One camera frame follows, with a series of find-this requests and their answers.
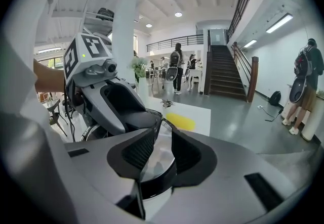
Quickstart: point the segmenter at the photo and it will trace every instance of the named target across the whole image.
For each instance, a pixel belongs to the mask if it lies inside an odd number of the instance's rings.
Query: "wooden stair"
[[[211,46],[212,75],[210,94],[246,101],[246,93],[236,64],[227,46]]]

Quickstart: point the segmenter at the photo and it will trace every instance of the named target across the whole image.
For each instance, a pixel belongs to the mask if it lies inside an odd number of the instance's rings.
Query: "shorts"
[[[308,84],[305,88],[303,97],[298,101],[297,105],[311,112],[314,108],[315,102],[316,102],[316,90],[314,90]]]

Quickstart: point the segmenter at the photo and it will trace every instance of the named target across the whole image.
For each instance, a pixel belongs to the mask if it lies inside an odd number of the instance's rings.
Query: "white shoe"
[[[289,130],[289,133],[292,134],[292,135],[297,135],[299,133],[299,130],[298,129],[295,129],[294,127],[292,127]]]
[[[290,125],[292,125],[292,122],[289,121],[289,120],[287,120],[287,119],[285,119],[285,120],[282,121],[282,124],[283,124],[284,126],[290,126]]]

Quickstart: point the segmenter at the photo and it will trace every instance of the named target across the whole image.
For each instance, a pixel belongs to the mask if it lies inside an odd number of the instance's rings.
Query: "fluorescent light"
[[[58,50],[61,50],[61,49],[62,49],[61,47],[55,47],[55,48],[50,48],[50,49],[38,51],[38,53],[58,51]]]
[[[247,45],[245,45],[244,48],[247,48],[247,47],[251,46],[252,44],[254,44],[256,42],[257,42],[257,40],[252,40]]]
[[[279,27],[283,26],[285,23],[287,23],[291,19],[293,19],[293,16],[291,14],[285,14],[281,19],[279,19],[278,22],[276,22],[268,30],[266,30],[266,32],[272,33],[274,31],[276,31]]]

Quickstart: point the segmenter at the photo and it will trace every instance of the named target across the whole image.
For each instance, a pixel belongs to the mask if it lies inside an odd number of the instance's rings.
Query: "jeans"
[[[182,78],[183,68],[178,68],[178,74],[175,80],[173,80],[173,88],[177,91],[181,89],[181,78]]]

